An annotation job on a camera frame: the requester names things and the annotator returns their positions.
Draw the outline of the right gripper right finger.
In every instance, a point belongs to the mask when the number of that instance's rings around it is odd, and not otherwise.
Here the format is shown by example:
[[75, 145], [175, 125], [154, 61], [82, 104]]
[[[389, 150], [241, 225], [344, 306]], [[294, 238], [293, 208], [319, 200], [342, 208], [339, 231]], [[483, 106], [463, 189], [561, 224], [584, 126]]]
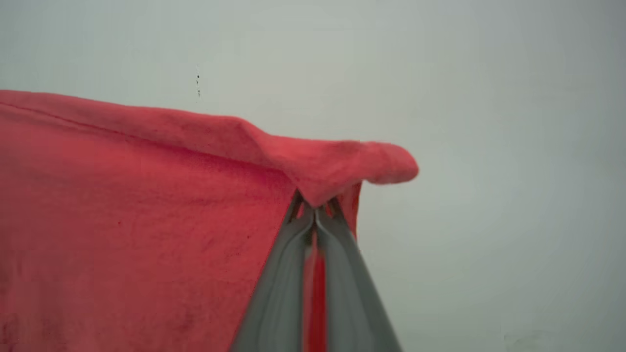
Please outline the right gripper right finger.
[[317, 208], [315, 217], [326, 263], [327, 350], [401, 352], [338, 199]]

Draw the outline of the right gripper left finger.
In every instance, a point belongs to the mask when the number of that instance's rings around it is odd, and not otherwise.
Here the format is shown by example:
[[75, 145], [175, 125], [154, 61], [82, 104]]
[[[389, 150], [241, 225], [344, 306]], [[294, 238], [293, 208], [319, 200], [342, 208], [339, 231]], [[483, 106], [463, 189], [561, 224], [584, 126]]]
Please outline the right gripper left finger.
[[304, 272], [314, 211], [296, 191], [273, 242], [231, 352], [300, 352]]

